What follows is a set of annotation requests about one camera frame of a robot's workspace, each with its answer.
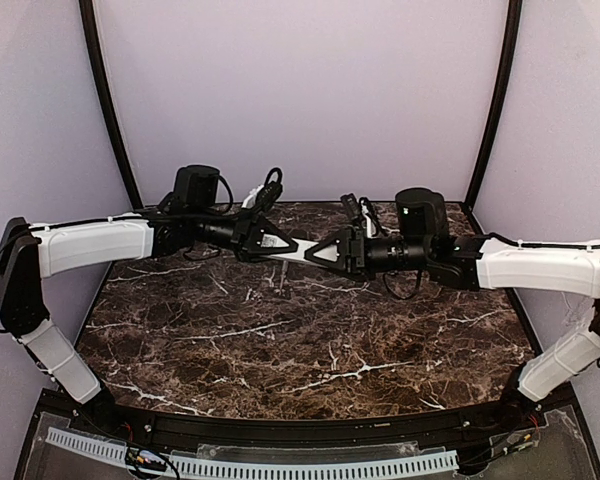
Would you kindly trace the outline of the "white remote control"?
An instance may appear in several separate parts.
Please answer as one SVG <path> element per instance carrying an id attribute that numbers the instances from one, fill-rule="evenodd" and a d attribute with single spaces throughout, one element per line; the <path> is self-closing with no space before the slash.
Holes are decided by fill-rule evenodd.
<path id="1" fill-rule="evenodd" d="M 267 255 L 267 258 L 271 259 L 271 260 L 287 261 L 287 262 L 291 262 L 291 263 L 315 265 L 315 262 L 307 260 L 305 258 L 305 253 L 310 248 L 316 246 L 317 242 L 303 240 L 303 239 L 295 239 L 295 242 L 297 243 L 297 248 L 294 252 L 276 253 L 276 254 L 272 254 L 272 255 Z"/>

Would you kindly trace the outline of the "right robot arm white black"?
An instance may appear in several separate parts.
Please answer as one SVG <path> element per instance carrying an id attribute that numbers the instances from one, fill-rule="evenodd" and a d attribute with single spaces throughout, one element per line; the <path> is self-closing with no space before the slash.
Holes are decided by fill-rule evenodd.
<path id="1" fill-rule="evenodd" d="M 457 290 L 527 288 L 575 293 L 595 302 L 590 323 L 578 325 L 513 376 L 517 394 L 538 402 L 600 359 L 600 240 L 547 243 L 497 233 L 453 236 L 445 201 L 426 188 L 395 196 L 399 235 L 369 236 L 377 223 L 358 200 L 344 195 L 351 226 L 309 248 L 305 260 L 344 276 L 415 270 Z"/>

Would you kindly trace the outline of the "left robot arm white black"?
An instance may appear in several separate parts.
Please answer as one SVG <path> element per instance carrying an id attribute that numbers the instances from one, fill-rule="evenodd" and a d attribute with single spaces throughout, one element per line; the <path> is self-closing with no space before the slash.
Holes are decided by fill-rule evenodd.
<path id="1" fill-rule="evenodd" d="M 208 244 L 241 261 L 294 254 L 296 240 L 265 217 L 281 196 L 283 173 L 272 168 L 240 208 L 215 207 L 226 182 L 211 166 L 190 165 L 156 206 L 121 215 L 55 224 L 11 219 L 0 241 L 0 334 L 21 344 L 79 405 L 104 408 L 113 396 L 54 323 L 42 282 L 68 271 L 122 260 L 174 255 Z"/>

